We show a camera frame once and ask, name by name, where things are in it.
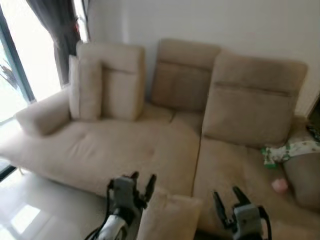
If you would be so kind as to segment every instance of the white wall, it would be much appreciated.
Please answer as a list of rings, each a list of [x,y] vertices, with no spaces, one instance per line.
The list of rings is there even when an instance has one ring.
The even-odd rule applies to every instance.
[[[89,28],[94,41],[146,47],[148,93],[159,39],[177,38],[304,61],[298,114],[307,115],[319,94],[319,0],[91,0]]]

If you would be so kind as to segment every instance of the tiled floor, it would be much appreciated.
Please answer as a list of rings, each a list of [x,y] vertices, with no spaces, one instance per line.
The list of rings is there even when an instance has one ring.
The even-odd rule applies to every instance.
[[[0,183],[0,240],[83,240],[102,223],[102,197],[24,173]]]

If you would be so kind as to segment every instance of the cable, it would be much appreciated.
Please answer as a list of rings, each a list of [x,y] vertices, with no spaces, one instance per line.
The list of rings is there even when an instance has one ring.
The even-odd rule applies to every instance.
[[[97,227],[95,230],[93,230],[92,232],[89,233],[88,236],[86,236],[86,238],[84,240],[96,240],[97,237],[99,236],[99,233],[101,231],[101,229],[104,227],[104,225],[106,224],[109,215],[110,215],[110,189],[113,188],[113,180],[111,180],[108,184],[108,186],[106,187],[106,214],[105,214],[105,218],[103,220],[103,223],[101,224],[101,226]]]
[[[272,240],[271,224],[270,224],[270,220],[268,217],[265,219],[265,222],[266,222],[266,226],[268,228],[268,240]]]

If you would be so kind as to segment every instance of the throw pillow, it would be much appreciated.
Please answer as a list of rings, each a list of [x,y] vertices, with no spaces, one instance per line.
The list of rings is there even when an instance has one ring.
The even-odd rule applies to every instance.
[[[222,52],[214,64],[203,134],[250,147],[283,146],[306,72],[301,62]]]
[[[87,58],[69,57],[69,105],[75,120],[94,121],[102,109],[102,66]]]
[[[143,212],[137,240],[193,240],[202,201],[156,189]]]

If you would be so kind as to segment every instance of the sofa leg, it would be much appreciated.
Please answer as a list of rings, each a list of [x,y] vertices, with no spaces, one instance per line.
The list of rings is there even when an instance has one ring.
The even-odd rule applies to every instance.
[[[21,173],[21,175],[25,175],[25,174],[22,172],[21,167],[18,167],[18,170],[19,170],[19,172]]]

